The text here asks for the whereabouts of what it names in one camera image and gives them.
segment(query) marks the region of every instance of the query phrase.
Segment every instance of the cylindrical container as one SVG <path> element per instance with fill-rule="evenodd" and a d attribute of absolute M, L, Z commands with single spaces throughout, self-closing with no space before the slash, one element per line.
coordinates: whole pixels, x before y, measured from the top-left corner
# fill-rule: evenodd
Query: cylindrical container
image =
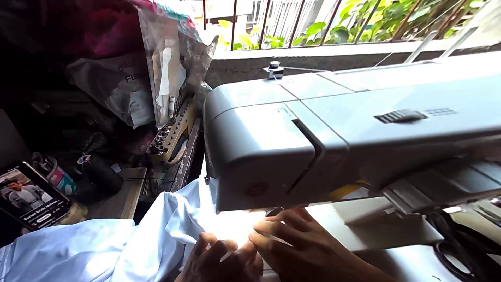
<path fill-rule="evenodd" d="M 35 152 L 33 153 L 33 166 L 64 194 L 72 195 L 76 191 L 77 184 L 58 166 L 56 159 Z"/>
<path fill-rule="evenodd" d="M 169 96 L 169 117 L 173 118 L 174 117 L 174 104 L 176 102 L 176 97 L 174 96 Z"/>
<path fill-rule="evenodd" d="M 122 189 L 124 180 L 98 155 L 84 155 L 77 163 L 101 193 L 116 194 Z"/>

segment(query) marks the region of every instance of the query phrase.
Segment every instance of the smartphone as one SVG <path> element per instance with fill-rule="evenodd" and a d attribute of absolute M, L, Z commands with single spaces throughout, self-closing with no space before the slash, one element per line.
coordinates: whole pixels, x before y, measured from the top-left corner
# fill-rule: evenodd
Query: smartphone
<path fill-rule="evenodd" d="M 0 172 L 0 210 L 27 229 L 54 225 L 70 207 L 71 201 L 27 162 Z"/>

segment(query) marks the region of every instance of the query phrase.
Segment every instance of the plastic bag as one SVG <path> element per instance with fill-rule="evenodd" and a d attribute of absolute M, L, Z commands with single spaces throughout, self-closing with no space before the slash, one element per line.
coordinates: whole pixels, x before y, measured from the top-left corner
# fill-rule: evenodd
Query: plastic bag
<path fill-rule="evenodd" d="M 203 100 L 211 90 L 204 79 L 212 61 L 217 36 L 200 31 L 176 1 L 156 3 L 156 9 L 138 6 L 136 8 L 152 98 L 155 101 L 155 125 L 160 129 L 169 121 L 168 98 L 179 97 L 179 88 L 183 85 L 184 78 L 186 90 L 197 94 L 197 104 L 201 109 Z M 165 60 L 165 54 L 170 56 L 170 60 Z M 168 62 L 168 76 L 162 73 L 165 62 Z M 164 86 L 164 77 L 168 80 L 168 92 Z M 182 103 L 183 101 L 177 101 L 176 104 L 180 106 Z"/>
<path fill-rule="evenodd" d="M 66 67 L 70 83 L 134 128 L 154 120 L 144 53 L 78 59 Z"/>

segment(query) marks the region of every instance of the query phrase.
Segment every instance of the finger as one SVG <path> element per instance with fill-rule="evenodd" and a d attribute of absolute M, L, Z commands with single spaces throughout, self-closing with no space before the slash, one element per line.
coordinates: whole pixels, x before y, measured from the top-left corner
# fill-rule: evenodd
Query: finger
<path fill-rule="evenodd" d="M 216 241 L 217 239 L 214 234 L 204 232 L 200 233 L 198 241 L 196 242 L 195 247 L 193 247 L 193 251 L 191 251 L 192 255 L 200 256 L 207 251 L 207 245 L 214 245 Z"/>
<path fill-rule="evenodd" d="M 266 260 L 268 265 L 277 273 L 281 272 L 284 267 L 290 267 L 288 264 L 289 258 L 300 256 L 299 252 L 291 246 L 266 238 L 261 234 L 253 232 L 248 237 L 263 257 L 261 263 Z"/>
<path fill-rule="evenodd" d="M 263 259 L 258 253 L 254 256 L 252 266 L 257 277 L 263 276 Z"/>
<path fill-rule="evenodd" d="M 245 242 L 245 244 L 238 250 L 235 251 L 235 256 L 242 262 L 247 262 L 251 258 L 254 258 L 258 250 L 251 241 Z"/>
<path fill-rule="evenodd" d="M 266 238 L 256 232 L 250 233 L 248 235 L 248 238 L 254 244 L 259 254 L 265 259 L 266 257 L 270 257 L 272 255 L 288 255 L 293 250 L 291 246 L 273 239 Z"/>
<path fill-rule="evenodd" d="M 228 252 L 234 252 L 238 245 L 232 240 L 219 240 L 205 252 L 204 259 L 213 262 L 221 262 L 221 258 Z"/>
<path fill-rule="evenodd" d="M 295 213 L 299 214 L 304 220 L 308 222 L 317 222 L 305 208 L 296 208 L 296 209 L 291 209 Z"/>
<path fill-rule="evenodd" d="M 254 247 L 254 244 L 251 241 L 247 241 L 240 249 L 228 256 L 222 262 L 221 266 L 228 269 L 241 269 L 254 259 L 257 253 L 258 250 Z"/>
<path fill-rule="evenodd" d="M 305 233 L 297 231 L 281 222 L 260 221 L 253 226 L 257 233 L 267 233 L 284 240 L 292 246 L 303 245 L 306 241 Z"/>
<path fill-rule="evenodd" d="M 283 221 L 285 222 L 285 224 L 293 227 L 298 231 L 311 231 L 311 227 L 308 225 L 308 222 L 298 213 L 292 210 L 284 210 L 278 213 L 276 216 L 265 217 L 265 221 Z"/>

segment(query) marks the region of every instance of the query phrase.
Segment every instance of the sewing machine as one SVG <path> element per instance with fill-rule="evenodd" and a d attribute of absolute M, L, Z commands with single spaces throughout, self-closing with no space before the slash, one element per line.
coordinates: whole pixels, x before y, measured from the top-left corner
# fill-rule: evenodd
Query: sewing machine
<path fill-rule="evenodd" d="M 215 88 L 203 120 L 220 214 L 202 226 L 242 245 L 267 211 L 310 205 L 353 252 L 442 240 L 416 213 L 501 193 L 492 162 L 501 147 L 500 63 L 492 52 Z M 266 263 L 264 277 L 277 280 Z"/>

